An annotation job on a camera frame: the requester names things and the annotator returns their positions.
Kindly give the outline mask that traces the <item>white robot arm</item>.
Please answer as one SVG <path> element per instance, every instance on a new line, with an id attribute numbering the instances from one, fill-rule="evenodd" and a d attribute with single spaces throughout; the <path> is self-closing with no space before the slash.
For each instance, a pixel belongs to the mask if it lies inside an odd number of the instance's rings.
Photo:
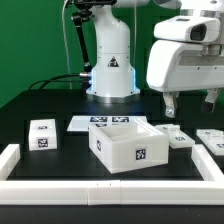
<path id="1" fill-rule="evenodd" d="M 180 14 L 155 25 L 147 65 L 148 86 L 163 94 L 165 114 L 176 115 L 181 91 L 205 90 L 202 109 L 212 112 L 224 89 L 224 0 L 74 0 L 76 27 L 92 20 L 97 63 L 84 61 L 91 74 L 89 97 L 105 103 L 124 102 L 139 94 L 130 64 L 130 30 L 112 14 L 114 7 L 158 6 Z"/>

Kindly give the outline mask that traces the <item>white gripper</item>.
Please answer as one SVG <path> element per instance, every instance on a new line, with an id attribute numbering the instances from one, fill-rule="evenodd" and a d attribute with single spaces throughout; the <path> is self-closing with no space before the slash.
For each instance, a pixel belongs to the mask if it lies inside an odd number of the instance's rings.
<path id="1" fill-rule="evenodd" d="M 224 52 L 219 56 L 202 55 L 201 44 L 158 40 L 151 48 L 147 84 L 163 93 L 165 115 L 174 118 L 179 93 L 207 90 L 203 112 L 212 113 L 224 87 Z"/>

